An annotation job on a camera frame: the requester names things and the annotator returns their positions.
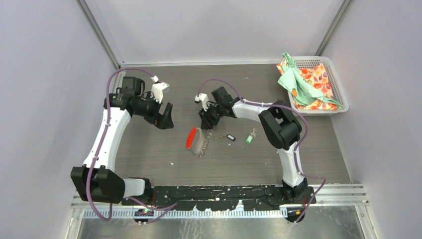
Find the red handled metal keyring holder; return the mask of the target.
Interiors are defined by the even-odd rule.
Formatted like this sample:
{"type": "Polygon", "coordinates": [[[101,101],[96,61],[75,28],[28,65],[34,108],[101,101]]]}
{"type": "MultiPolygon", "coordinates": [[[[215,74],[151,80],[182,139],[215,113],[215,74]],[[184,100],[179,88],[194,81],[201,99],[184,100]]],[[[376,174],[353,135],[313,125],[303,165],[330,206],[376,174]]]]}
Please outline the red handled metal keyring holder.
{"type": "Polygon", "coordinates": [[[197,157],[203,157],[211,136],[212,129],[192,128],[187,136],[186,149],[197,157]]]}

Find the key with black tag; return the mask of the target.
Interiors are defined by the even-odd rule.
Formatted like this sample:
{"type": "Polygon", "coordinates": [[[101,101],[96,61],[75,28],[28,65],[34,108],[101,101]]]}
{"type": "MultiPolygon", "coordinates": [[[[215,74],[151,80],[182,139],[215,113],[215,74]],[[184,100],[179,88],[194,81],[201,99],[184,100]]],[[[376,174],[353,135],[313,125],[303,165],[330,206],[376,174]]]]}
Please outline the key with black tag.
{"type": "Polygon", "coordinates": [[[219,136],[216,137],[216,139],[218,139],[218,138],[224,138],[224,137],[225,138],[228,138],[231,141],[236,141],[236,137],[234,137],[232,134],[229,134],[227,132],[224,132],[224,133],[220,134],[219,136]]]}

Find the key with green tag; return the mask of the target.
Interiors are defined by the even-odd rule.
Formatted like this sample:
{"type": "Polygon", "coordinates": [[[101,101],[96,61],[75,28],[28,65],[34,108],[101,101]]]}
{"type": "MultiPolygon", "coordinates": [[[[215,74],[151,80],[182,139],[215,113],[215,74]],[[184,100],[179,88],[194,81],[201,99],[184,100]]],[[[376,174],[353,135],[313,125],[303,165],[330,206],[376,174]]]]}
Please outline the key with green tag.
{"type": "Polygon", "coordinates": [[[250,144],[255,137],[256,137],[256,128],[254,127],[252,129],[252,132],[250,132],[248,137],[246,138],[246,143],[250,144]]]}

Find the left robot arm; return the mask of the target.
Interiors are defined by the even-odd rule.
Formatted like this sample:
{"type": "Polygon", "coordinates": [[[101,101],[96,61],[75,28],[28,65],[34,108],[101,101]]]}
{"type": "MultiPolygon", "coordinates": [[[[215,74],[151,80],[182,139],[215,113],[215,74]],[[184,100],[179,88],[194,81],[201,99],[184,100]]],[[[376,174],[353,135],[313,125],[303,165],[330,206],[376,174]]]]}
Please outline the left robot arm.
{"type": "Polygon", "coordinates": [[[124,131],[133,116],[143,117],[158,129],[174,127],[167,103],[160,113],[165,93],[170,85],[154,76],[150,91],[136,77],[124,77],[121,87],[108,93],[104,100],[102,124],[91,152],[80,167],[73,167],[71,179],[83,201],[118,204],[133,197],[141,206],[152,202],[153,189],[147,178],[123,179],[115,173],[115,161],[124,131]]]}

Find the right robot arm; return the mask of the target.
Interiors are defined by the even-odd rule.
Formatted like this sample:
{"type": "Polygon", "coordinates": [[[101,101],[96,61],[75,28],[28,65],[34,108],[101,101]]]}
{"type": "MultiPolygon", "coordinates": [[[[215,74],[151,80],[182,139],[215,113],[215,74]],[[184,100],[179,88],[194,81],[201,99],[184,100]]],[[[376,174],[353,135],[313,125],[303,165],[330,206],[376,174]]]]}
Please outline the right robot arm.
{"type": "Polygon", "coordinates": [[[267,140],[277,149],[280,157],[284,200],[293,205],[302,199],[311,202],[315,194],[310,191],[299,156],[303,128],[292,109],[283,101],[266,104],[241,97],[233,98],[224,87],[217,88],[211,94],[213,101],[209,100],[207,94],[199,93],[195,96],[195,102],[202,105],[199,112],[201,128],[214,128],[222,117],[261,123],[267,140]]]}

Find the white plastic basket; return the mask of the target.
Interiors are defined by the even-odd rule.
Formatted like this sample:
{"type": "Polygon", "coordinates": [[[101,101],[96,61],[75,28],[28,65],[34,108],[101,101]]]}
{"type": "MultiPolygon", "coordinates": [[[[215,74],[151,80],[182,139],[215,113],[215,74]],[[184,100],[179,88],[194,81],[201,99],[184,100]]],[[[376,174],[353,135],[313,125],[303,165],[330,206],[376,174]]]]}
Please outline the white plastic basket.
{"type": "Polygon", "coordinates": [[[298,68],[303,80],[321,92],[325,97],[339,104],[325,103],[317,100],[306,106],[297,101],[297,90],[288,90],[291,106],[306,116],[329,116],[344,113],[349,109],[344,89],[333,62],[322,56],[293,56],[291,58],[298,68]]]}

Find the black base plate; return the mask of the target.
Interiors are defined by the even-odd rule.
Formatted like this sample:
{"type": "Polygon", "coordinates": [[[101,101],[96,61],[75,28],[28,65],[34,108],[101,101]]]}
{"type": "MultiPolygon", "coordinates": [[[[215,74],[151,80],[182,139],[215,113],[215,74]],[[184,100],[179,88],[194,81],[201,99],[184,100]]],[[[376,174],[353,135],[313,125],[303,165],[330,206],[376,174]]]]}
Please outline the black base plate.
{"type": "Polygon", "coordinates": [[[287,204],[315,204],[313,194],[312,187],[294,196],[277,185],[156,186],[146,195],[134,196],[134,199],[157,208],[175,204],[173,209],[176,211],[233,211],[241,205],[245,211],[269,211],[287,204]]]}

